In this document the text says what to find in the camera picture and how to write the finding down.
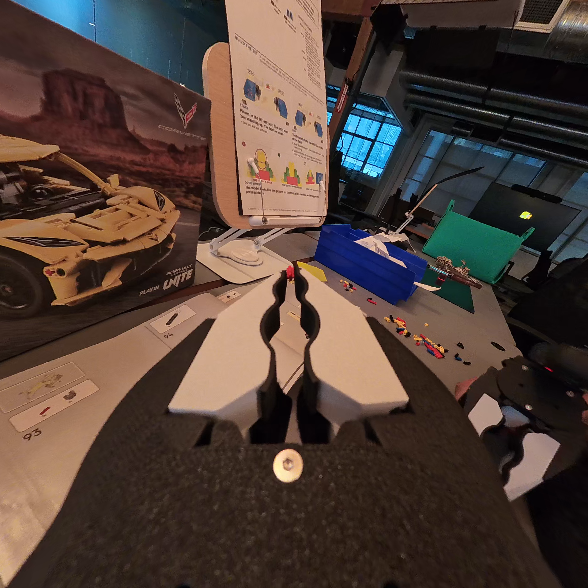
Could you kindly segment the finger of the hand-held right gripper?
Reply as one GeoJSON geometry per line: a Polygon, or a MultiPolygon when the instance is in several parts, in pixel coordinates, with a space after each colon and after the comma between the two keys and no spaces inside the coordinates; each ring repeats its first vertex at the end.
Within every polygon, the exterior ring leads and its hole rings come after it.
{"type": "Polygon", "coordinates": [[[543,476],[560,448],[560,443],[544,433],[528,433],[523,438],[523,458],[512,467],[504,485],[512,502],[543,482],[543,476]]]}
{"type": "Polygon", "coordinates": [[[478,437],[483,437],[486,432],[497,430],[504,425],[504,414],[499,402],[488,394],[481,395],[468,413],[468,419],[478,437]]]}

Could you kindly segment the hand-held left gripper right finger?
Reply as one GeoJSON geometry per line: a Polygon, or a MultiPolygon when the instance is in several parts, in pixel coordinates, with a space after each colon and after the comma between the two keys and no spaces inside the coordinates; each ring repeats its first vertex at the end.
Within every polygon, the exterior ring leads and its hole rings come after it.
{"type": "Polygon", "coordinates": [[[409,402],[360,307],[295,268],[304,350],[302,406],[330,424],[385,415],[409,402]]]}

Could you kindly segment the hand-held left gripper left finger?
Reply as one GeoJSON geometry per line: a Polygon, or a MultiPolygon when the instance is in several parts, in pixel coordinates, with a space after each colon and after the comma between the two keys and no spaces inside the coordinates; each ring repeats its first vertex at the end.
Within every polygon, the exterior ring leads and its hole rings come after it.
{"type": "Polygon", "coordinates": [[[271,433],[286,432],[288,396],[270,342],[287,284],[281,271],[218,315],[168,404],[171,413],[231,421],[243,432],[259,421],[271,433]]]}

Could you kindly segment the grey instruction booklet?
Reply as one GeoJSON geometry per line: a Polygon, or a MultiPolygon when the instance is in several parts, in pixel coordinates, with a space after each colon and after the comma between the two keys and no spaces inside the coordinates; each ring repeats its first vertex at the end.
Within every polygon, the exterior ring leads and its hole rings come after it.
{"type": "Polygon", "coordinates": [[[89,327],[16,373],[1,368],[1,587],[37,547],[99,431],[130,388],[206,319],[258,283],[89,327]]]}

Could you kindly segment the dark green mat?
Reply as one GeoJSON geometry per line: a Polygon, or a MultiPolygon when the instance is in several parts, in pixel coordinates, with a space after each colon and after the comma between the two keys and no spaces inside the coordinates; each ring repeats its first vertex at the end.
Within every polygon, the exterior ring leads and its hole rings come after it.
{"type": "Polygon", "coordinates": [[[433,294],[452,303],[453,305],[474,314],[472,287],[466,283],[455,281],[449,275],[440,273],[432,267],[428,267],[423,275],[424,285],[434,288],[433,294]]]}

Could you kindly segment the crumpled white paper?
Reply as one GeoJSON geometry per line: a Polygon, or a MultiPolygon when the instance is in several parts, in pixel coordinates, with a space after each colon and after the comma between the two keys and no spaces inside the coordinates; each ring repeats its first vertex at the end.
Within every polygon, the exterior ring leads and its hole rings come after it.
{"type": "Polygon", "coordinates": [[[361,245],[370,251],[377,253],[384,258],[393,261],[403,268],[407,268],[404,261],[398,257],[400,251],[406,252],[409,243],[409,238],[406,234],[384,234],[379,233],[374,236],[367,236],[363,239],[355,241],[356,244],[361,245]]]}

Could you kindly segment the small toy ship model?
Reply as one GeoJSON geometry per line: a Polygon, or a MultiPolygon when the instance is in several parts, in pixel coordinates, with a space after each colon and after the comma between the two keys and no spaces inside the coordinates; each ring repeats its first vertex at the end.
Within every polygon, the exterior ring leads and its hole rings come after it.
{"type": "Polygon", "coordinates": [[[433,263],[428,264],[428,268],[441,277],[470,286],[471,288],[481,289],[483,287],[482,282],[470,274],[470,269],[466,267],[465,261],[462,261],[460,266],[454,266],[451,259],[445,256],[438,256],[433,263]]]}

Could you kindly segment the green plastic bin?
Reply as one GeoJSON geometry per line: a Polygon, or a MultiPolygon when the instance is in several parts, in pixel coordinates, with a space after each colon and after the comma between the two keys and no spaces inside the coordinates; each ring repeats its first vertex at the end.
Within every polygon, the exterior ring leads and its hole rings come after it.
{"type": "Polygon", "coordinates": [[[453,208],[451,200],[422,252],[431,258],[444,256],[452,262],[465,262],[473,277],[497,283],[534,228],[518,236],[460,215],[453,208]]]}

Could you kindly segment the black monitor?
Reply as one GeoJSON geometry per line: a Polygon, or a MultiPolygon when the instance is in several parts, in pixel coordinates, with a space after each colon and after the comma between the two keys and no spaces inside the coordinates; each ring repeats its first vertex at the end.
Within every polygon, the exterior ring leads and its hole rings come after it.
{"type": "Polygon", "coordinates": [[[469,218],[512,234],[533,232],[523,245],[538,252],[550,246],[577,218],[580,210],[562,203],[562,198],[537,189],[491,183],[469,213],[469,218]]]}

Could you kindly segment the toy car box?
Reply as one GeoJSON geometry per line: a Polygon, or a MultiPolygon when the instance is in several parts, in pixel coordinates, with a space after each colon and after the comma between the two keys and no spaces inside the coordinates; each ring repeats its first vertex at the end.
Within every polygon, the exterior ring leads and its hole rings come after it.
{"type": "Polygon", "coordinates": [[[1,1],[1,360],[194,284],[210,110],[1,1]]]}

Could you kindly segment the paned window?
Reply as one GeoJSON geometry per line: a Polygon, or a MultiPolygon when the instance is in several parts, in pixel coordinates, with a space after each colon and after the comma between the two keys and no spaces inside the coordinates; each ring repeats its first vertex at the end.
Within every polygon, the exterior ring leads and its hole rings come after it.
{"type": "Polygon", "coordinates": [[[382,111],[353,111],[349,114],[337,151],[342,154],[342,167],[379,178],[401,136],[401,126],[382,111]]]}

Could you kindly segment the printed instruction sheet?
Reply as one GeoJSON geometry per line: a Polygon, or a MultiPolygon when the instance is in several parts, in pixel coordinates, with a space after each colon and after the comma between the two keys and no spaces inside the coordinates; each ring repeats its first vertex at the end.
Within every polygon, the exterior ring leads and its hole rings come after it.
{"type": "Polygon", "coordinates": [[[225,1],[240,210],[326,214],[326,80],[320,1],[225,1]]]}

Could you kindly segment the white vent grille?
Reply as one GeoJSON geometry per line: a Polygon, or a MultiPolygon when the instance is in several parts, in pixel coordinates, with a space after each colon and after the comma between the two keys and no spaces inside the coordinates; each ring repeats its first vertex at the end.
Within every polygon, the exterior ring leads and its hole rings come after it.
{"type": "Polygon", "coordinates": [[[524,1],[515,30],[550,34],[570,1],[524,1]]]}

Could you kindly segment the wooden post with red label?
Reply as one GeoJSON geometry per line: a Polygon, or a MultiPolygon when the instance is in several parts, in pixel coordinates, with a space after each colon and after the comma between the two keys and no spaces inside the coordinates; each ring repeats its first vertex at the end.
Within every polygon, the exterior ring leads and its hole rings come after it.
{"type": "Polygon", "coordinates": [[[353,107],[357,93],[361,89],[365,71],[369,66],[375,33],[370,18],[363,18],[355,47],[345,72],[344,80],[337,96],[337,101],[329,122],[330,149],[336,151],[337,144],[345,127],[349,112],[353,107]]]}

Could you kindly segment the silver ventilation duct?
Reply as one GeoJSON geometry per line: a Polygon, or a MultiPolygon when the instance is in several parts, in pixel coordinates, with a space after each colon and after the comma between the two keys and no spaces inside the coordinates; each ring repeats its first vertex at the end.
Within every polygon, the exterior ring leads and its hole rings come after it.
{"type": "Polygon", "coordinates": [[[562,19],[549,35],[546,54],[559,61],[586,65],[587,21],[562,19]]]}

